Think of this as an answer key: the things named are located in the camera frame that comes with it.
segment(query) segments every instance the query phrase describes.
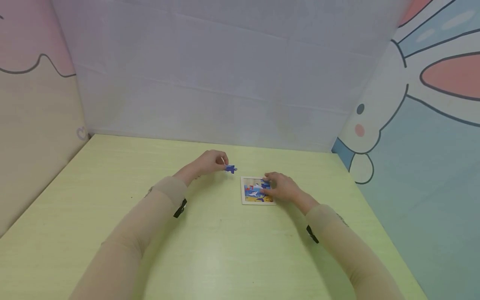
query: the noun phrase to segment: wall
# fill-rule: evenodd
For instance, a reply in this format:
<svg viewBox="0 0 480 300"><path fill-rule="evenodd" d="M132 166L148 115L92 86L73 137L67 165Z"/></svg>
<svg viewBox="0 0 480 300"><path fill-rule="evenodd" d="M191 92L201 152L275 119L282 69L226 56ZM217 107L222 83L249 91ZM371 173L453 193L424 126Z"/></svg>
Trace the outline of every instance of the wall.
<svg viewBox="0 0 480 300"><path fill-rule="evenodd" d="M329 152L408 0L54 0L92 132Z"/></svg>
<svg viewBox="0 0 480 300"><path fill-rule="evenodd" d="M333 148L429 299L480 299L480 2L416 0Z"/></svg>
<svg viewBox="0 0 480 300"><path fill-rule="evenodd" d="M0 3L0 237L86 142L49 0Z"/></svg>

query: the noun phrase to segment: table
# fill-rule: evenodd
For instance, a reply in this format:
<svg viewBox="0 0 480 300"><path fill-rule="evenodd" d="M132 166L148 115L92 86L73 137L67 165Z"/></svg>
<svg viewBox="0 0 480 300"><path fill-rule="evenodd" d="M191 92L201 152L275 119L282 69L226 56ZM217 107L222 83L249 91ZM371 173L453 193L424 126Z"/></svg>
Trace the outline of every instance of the table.
<svg viewBox="0 0 480 300"><path fill-rule="evenodd" d="M185 212L145 255L136 299L354 299L291 205L241 204L240 176L272 170L336 209L407 299L426 299L337 155L108 135L95 135L0 239L0 299L66 299L149 187L212 148L238 171L190 186Z"/></svg>

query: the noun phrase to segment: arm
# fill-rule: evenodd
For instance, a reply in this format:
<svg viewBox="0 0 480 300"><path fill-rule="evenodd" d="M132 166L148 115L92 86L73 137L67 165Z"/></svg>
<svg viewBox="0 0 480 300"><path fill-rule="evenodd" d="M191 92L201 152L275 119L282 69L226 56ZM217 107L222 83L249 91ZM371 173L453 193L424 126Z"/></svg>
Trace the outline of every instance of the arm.
<svg viewBox="0 0 480 300"><path fill-rule="evenodd" d="M347 274L358 300L403 299L380 259L332 208L319 204L283 174L267 173L264 180L276 184L274 189L264 192L293 202L307 217L315 236Z"/></svg>
<svg viewBox="0 0 480 300"><path fill-rule="evenodd" d="M187 187L198 176L224 170L225 164L224 152L206 151L154 185L102 243L70 299L130 299L145 249L180 207Z"/></svg>

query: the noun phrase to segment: wrist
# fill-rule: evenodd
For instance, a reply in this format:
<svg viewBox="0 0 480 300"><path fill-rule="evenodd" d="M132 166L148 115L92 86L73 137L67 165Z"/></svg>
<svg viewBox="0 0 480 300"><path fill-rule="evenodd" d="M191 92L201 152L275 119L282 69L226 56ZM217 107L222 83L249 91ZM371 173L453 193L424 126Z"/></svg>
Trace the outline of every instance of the wrist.
<svg viewBox="0 0 480 300"><path fill-rule="evenodd" d="M292 201L304 216L317 205L320 205L310 194L301 191Z"/></svg>
<svg viewBox="0 0 480 300"><path fill-rule="evenodd" d="M198 172L195 167L190 163L183 168L181 168L173 177L180 179L185 183L186 186L189 186L192 181L198 177Z"/></svg>

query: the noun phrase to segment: pink cheek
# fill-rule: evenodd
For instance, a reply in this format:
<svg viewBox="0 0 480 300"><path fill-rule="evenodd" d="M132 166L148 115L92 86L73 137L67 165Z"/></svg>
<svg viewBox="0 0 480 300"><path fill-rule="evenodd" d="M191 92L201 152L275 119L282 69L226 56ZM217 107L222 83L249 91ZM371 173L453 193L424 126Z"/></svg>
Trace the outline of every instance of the pink cheek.
<svg viewBox="0 0 480 300"><path fill-rule="evenodd" d="M365 128L361 126L360 124L355 125L355 133L359 137L363 137L365 135Z"/></svg>

